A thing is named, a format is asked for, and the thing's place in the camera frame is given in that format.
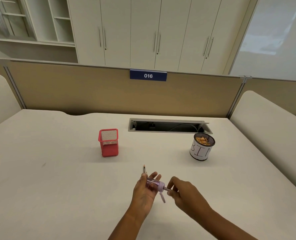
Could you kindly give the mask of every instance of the white desk surface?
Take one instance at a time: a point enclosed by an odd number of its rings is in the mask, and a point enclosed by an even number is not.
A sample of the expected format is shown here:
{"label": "white desk surface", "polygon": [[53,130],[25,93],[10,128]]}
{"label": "white desk surface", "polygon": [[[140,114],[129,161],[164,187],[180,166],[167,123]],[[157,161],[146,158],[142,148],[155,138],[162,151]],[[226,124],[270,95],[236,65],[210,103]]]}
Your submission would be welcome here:
{"label": "white desk surface", "polygon": [[[210,122],[216,140],[196,161],[193,134],[128,132],[129,118]],[[100,129],[119,130],[101,157]],[[296,239],[296,187],[224,118],[22,110],[0,124],[0,239],[107,239],[142,173],[191,181],[225,218],[258,239]],[[159,195],[138,239],[214,239]]]}

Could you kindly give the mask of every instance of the blue sign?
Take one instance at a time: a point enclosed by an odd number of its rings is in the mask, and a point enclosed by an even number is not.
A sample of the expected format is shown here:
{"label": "blue sign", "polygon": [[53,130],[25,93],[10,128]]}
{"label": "blue sign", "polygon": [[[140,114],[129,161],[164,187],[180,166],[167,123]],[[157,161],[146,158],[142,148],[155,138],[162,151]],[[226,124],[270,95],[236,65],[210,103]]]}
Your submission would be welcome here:
{"label": "blue sign", "polygon": [[130,69],[130,79],[165,82],[167,80],[167,72]]}

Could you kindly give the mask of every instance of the cable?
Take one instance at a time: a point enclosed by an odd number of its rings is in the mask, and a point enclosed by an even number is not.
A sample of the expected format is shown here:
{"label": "cable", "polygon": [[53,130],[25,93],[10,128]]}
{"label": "cable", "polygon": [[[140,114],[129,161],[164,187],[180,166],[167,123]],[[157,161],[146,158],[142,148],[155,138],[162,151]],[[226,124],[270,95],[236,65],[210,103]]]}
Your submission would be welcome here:
{"label": "cable", "polygon": [[193,128],[195,128],[196,131],[198,132],[198,129],[197,129],[194,125],[192,125],[192,124],[179,124],[179,125],[176,125],[175,127],[171,128],[171,129],[169,130],[169,132],[172,131],[173,129],[177,128],[178,126],[181,126],[181,125],[191,125],[191,126],[192,126]]}

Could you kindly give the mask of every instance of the cabinet door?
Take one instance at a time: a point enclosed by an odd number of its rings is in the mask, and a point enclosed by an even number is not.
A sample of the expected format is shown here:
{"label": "cabinet door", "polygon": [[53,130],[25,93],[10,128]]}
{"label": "cabinet door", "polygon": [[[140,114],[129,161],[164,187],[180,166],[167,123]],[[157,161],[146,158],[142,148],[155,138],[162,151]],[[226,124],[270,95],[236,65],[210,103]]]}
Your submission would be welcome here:
{"label": "cabinet door", "polygon": [[83,65],[104,66],[100,0],[67,1],[78,62]]}
{"label": "cabinet door", "polygon": [[191,0],[162,0],[155,69],[177,71]]}
{"label": "cabinet door", "polygon": [[131,0],[131,68],[155,67],[161,2]]}
{"label": "cabinet door", "polygon": [[220,1],[191,1],[178,71],[201,72]]}
{"label": "cabinet door", "polygon": [[250,0],[222,0],[201,72],[224,72]]}
{"label": "cabinet door", "polygon": [[106,66],[130,67],[131,0],[100,0]]}

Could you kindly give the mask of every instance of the cabinet handle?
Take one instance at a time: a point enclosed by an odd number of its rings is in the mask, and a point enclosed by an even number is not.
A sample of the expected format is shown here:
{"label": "cabinet handle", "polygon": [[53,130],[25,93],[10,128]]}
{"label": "cabinet handle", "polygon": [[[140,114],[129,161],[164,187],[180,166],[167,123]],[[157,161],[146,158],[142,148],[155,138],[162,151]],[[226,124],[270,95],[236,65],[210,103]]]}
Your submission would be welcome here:
{"label": "cabinet handle", "polygon": [[204,50],[204,54],[202,56],[205,56],[205,53],[206,53],[206,49],[207,49],[207,44],[208,44],[208,41],[209,41],[209,36],[207,38],[207,41],[206,41],[206,46],[205,46],[205,50]]}
{"label": "cabinet handle", "polygon": [[155,52],[155,44],[156,44],[156,32],[155,32],[155,39],[153,40],[153,51]]}
{"label": "cabinet handle", "polygon": [[106,29],[105,28],[103,28],[103,31],[104,31],[104,33],[105,33],[105,45],[106,45],[106,49],[107,49],[107,41],[106,41]]}
{"label": "cabinet handle", "polygon": [[158,53],[159,53],[159,49],[160,49],[160,40],[162,39],[162,33],[160,32],[160,36],[159,36],[159,46],[158,46]]}
{"label": "cabinet handle", "polygon": [[101,47],[101,38],[100,38],[100,27],[98,26],[99,29],[99,42],[100,42],[100,47]]}
{"label": "cabinet handle", "polygon": [[212,37],[212,40],[211,40],[211,45],[210,45],[210,49],[209,49],[209,52],[208,52],[208,56],[207,58],[209,57],[209,54],[210,54],[210,51],[211,51],[211,47],[212,47],[212,43],[214,42],[214,37]]}

